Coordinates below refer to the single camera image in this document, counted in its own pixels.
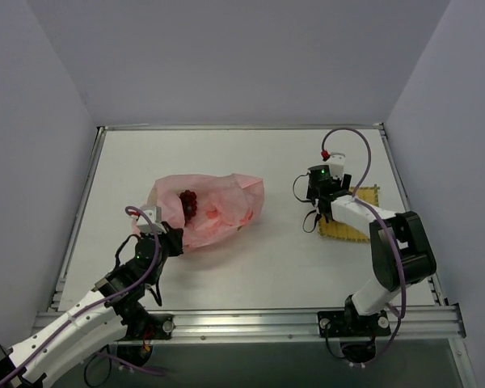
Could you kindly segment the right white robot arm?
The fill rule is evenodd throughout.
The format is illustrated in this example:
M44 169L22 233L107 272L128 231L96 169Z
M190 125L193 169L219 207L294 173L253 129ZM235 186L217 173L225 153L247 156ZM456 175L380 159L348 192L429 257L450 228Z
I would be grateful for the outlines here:
M349 190L348 174L337 175L332 165L308 169L305 202L313 205L316 221L344 224L369 239L372 276L345 302L343 324L359 334L372 323L372 315L389 309L404 318L407 290L432 276L437 263L420 216L396 213L362 200Z

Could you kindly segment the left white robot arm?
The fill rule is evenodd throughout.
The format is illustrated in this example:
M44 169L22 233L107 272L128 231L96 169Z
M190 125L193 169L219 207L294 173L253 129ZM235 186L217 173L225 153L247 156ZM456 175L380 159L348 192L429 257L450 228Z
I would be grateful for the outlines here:
M146 291L161 298L159 279L170 257L183 254L183 229L137 236L135 254L115 266L84 297L25 340L0 344L0 387L50 387L92 353L123 339L141 340L158 330L140 300Z

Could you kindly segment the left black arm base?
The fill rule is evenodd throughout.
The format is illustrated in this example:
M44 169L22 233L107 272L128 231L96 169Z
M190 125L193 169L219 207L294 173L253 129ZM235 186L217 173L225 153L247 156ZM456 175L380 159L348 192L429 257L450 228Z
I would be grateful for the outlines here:
M145 365L153 353L153 342L170 340L175 328L172 314L140 313L127 326L126 335L117 344L116 356L136 366Z

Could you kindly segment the pink plastic bag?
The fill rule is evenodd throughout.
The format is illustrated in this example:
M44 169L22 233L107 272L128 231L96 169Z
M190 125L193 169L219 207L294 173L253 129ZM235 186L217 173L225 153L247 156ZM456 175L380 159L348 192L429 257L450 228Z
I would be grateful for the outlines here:
M179 194L191 190L197 196L196 216L183 217ZM154 182L145 205L162 210L162 220L182 228L183 251L188 253L220 243L256 221L264 205L264 180L252 175L168 175Z

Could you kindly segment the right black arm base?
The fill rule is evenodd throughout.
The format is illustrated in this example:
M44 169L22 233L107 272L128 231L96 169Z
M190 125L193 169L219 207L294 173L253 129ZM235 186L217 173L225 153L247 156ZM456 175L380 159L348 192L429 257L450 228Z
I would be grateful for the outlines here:
M329 354L352 365L370 362L377 355L377 340L391 335L384 310L364 318L351 318L343 310L321 310L317 319Z

